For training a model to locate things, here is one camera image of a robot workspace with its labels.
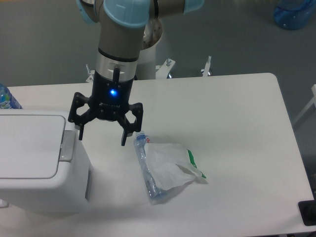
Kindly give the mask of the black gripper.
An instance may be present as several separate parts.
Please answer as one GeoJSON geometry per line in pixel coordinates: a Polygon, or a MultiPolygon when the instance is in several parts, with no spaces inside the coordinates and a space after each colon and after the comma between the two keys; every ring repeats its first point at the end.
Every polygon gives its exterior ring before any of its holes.
{"type": "Polygon", "coordinates": [[[108,121],[118,121],[123,128],[121,145],[124,146],[127,137],[134,132],[140,132],[143,120],[143,104],[129,104],[129,97],[134,79],[121,81],[122,74],[115,71],[112,79],[101,76],[98,72],[94,74],[92,94],[85,97],[80,92],[74,94],[68,121],[75,124],[79,130],[79,140],[83,139],[84,126],[95,118],[108,121]],[[77,109],[88,105],[88,110],[79,115],[77,109]],[[132,112],[134,122],[130,122],[126,114],[132,112]]]}

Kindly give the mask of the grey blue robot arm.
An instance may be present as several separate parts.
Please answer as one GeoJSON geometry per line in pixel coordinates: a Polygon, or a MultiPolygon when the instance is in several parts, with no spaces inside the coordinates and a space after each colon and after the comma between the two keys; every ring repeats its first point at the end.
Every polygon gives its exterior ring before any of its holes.
{"type": "Polygon", "coordinates": [[[68,121],[83,138],[84,126],[94,120],[117,121],[121,144],[141,131],[142,103],[129,103],[136,78],[145,26],[152,19],[200,9],[202,0],[78,0],[83,19],[100,23],[96,67],[89,97],[76,92],[68,121]]]}

